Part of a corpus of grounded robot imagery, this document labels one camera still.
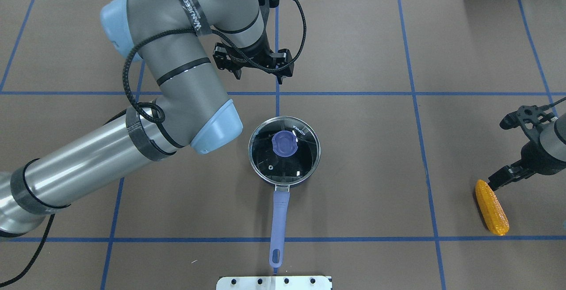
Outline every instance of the pan handle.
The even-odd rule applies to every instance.
[[[288,191],[275,191],[273,193],[273,223],[271,225],[269,264],[274,269],[283,264],[285,224],[287,223],[287,206],[289,205],[290,195]]]

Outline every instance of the white mounting plate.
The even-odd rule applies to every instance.
[[[216,290],[332,290],[332,277],[331,276],[223,277],[220,278],[220,280],[218,280],[218,282],[216,283]]]

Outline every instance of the pan lid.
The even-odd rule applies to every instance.
[[[249,139],[249,161],[258,175],[273,185],[297,185],[320,160],[320,143],[307,123],[294,117],[263,122]]]

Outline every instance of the gray tabletop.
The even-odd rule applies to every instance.
[[[99,25],[111,0],[1,1],[0,169],[11,172],[128,102],[123,59]],[[291,191],[279,274],[330,275],[335,289],[564,288],[566,172],[497,191],[505,237],[485,229],[473,187],[527,142],[499,128],[504,115],[566,96],[566,0],[300,1],[309,31],[292,78],[219,72],[240,137],[76,201],[9,289],[214,289],[220,276],[270,275],[272,188],[247,144],[275,115],[303,119],[322,146],[317,171]],[[272,10],[268,34],[296,52],[293,2]],[[218,38],[202,41],[211,53]],[[131,76],[140,100],[158,95],[143,64]],[[1,281],[44,228],[0,244]]]

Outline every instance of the yellow corn cob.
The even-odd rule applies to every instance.
[[[509,231],[509,220],[507,220],[495,193],[481,179],[475,184],[475,197],[478,200],[479,209],[482,211],[487,229],[498,236],[506,234]]]

